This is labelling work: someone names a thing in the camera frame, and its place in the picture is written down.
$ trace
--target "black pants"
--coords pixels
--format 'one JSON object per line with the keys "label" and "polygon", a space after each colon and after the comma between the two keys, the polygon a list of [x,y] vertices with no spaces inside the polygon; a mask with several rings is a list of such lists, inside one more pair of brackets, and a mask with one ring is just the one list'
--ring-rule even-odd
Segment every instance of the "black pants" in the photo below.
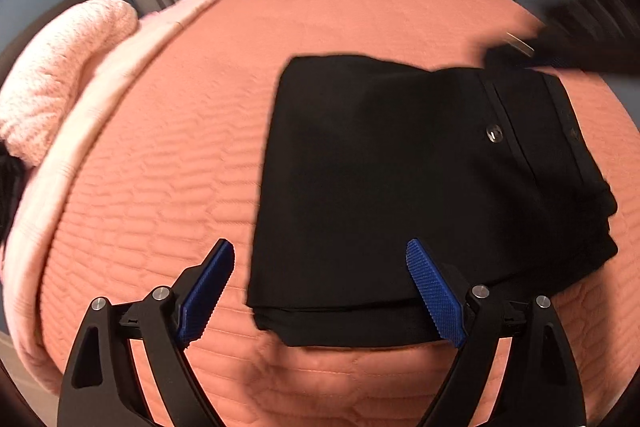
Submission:
{"label": "black pants", "polygon": [[526,300],[612,257],[615,211],[554,76],[294,58],[274,102],[247,304],[289,346],[437,340],[409,240]]}

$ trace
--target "pink pillow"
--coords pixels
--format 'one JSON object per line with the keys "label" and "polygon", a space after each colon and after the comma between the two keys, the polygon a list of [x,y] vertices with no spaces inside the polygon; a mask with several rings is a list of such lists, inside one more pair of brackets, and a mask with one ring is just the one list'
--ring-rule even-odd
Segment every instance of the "pink pillow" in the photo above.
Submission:
{"label": "pink pillow", "polygon": [[82,68],[138,26],[123,0],[89,0],[47,24],[16,60],[0,90],[0,139],[28,167],[39,165],[78,97]]}

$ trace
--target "blue gripper pad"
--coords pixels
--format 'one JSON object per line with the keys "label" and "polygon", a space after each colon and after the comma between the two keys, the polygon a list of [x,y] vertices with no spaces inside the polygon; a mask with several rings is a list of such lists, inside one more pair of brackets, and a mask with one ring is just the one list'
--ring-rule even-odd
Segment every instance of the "blue gripper pad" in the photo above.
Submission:
{"label": "blue gripper pad", "polygon": [[183,347],[197,341],[204,333],[213,309],[234,270],[233,245],[225,241],[204,267],[180,308],[176,341]]}
{"label": "blue gripper pad", "polygon": [[466,340],[462,306],[417,239],[406,246],[406,266],[440,336],[461,347]]}

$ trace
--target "bed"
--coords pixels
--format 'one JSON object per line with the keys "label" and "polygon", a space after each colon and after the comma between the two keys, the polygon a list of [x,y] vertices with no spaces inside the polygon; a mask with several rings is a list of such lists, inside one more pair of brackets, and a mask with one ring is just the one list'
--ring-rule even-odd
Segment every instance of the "bed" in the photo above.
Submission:
{"label": "bed", "polygon": [[[56,393],[92,299],[140,299],[225,237],[236,269],[187,356],[226,425],[415,425],[454,357],[449,344],[286,347],[244,304],[274,90],[293,55],[478,66],[486,39],[538,24],[511,0],[183,0],[143,18],[83,70],[86,87],[20,202],[2,277],[21,360]],[[619,204],[619,254],[554,298],[596,425],[640,363],[640,136],[599,77],[558,75]],[[507,352],[502,343],[475,425]],[[134,353],[154,417],[168,425],[142,346]]]}

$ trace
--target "shiny button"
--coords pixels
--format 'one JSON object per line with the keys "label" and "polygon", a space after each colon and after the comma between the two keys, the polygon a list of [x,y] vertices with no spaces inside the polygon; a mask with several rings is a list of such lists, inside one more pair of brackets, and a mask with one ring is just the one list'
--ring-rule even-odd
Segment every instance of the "shiny button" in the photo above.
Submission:
{"label": "shiny button", "polygon": [[497,125],[490,125],[489,127],[487,127],[486,135],[493,143],[500,143],[502,141],[502,138],[504,137],[502,135],[502,129],[500,129],[500,127]]}

